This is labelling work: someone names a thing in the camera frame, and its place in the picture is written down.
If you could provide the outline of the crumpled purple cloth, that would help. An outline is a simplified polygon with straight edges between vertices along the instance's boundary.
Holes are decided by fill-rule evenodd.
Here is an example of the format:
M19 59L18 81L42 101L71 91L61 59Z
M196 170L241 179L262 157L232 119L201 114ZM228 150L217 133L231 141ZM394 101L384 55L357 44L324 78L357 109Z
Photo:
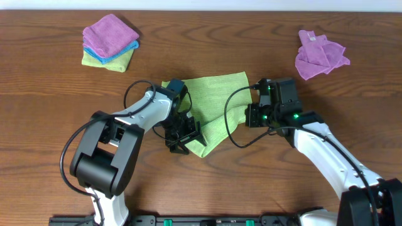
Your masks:
M313 31L298 32L301 47L295 58L295 67L304 80L344 65L350 65L350 60L344 56L346 48L336 42L329 41L325 35L316 36Z

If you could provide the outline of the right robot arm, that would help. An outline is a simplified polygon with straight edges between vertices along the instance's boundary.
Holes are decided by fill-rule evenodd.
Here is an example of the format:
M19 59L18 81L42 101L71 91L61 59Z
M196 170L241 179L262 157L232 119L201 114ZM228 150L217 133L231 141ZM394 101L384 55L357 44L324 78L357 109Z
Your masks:
M305 155L337 194L338 212L323 208L298 213L297 225L401 226L401 182L385 180L357 160L314 111L304 111L292 78L261 79L259 96L247 106L247 127L267 127Z

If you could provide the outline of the folded green cloth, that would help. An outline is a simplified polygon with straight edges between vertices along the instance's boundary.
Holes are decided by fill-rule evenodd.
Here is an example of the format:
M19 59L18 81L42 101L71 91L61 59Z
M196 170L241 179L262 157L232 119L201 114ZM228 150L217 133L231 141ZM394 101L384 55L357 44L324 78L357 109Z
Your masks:
M96 67L96 68L106 68L110 71L115 72L125 72L129 62L131 61L131 57L134 53L134 50L129 50L123 53L121 56L111 60L106 64L102 64L96 58L90 56L87 52L84 51L83 58L82 58L82 65L88 67Z

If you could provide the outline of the green microfiber cloth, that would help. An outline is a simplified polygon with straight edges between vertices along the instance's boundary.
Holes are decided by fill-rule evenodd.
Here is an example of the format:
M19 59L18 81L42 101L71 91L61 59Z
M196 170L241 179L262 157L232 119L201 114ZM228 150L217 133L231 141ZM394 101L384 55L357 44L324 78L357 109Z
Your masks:
M246 121L244 111L252 102L251 92L237 89L247 87L245 72L201 77L184 81L191 97L185 97L180 109L190 109L191 115L200 122L206 145L191 141L185 145L200 158L206 157L228 134Z

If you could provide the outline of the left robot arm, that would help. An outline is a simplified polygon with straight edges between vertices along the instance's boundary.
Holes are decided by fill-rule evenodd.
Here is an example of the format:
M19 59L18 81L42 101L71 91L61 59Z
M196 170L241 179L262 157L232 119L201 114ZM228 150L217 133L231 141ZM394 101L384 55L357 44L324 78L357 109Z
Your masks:
M189 96L185 82L173 79L166 87L151 84L142 99L124 110L107 114L95 112L67 141L83 136L70 163L70 174L79 188L70 188L90 196L95 208L92 218L83 224L125 225L129 211L124 203L126 189L136 166L144 135L161 126L163 139L171 153L189 154L189 142L205 139L198 121L189 110L180 110Z

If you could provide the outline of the folded purple cloth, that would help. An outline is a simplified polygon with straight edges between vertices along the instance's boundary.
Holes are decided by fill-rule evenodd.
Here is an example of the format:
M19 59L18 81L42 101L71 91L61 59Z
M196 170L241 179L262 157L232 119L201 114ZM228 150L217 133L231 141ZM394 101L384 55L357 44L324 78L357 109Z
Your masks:
M83 30L84 47L109 58L139 38L139 34L114 14L108 14Z

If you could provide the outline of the folded blue cloth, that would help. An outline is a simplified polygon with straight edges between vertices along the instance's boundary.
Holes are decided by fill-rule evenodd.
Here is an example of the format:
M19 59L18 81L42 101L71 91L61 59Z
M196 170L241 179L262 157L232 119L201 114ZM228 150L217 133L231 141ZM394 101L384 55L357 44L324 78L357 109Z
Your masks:
M114 59L118 58L119 56L125 54L126 52L128 52L130 50L137 49L138 47L139 47L139 42L135 40L135 41L131 42L130 44L128 44L128 46L123 48L120 52L118 52L115 55L110 56L110 57L101 57L93 49L91 49L89 47L84 47L84 52L88 53L90 56L94 57L95 59L97 59L104 65L106 63L113 61Z

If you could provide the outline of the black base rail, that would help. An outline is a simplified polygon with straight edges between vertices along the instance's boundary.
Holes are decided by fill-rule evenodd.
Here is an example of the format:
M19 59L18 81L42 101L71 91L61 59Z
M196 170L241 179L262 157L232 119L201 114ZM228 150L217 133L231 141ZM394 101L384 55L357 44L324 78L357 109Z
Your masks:
M49 226L97 225L93 216L51 217ZM296 226L302 225L297 216L265 215L262 217L156 217L138 215L124 226Z

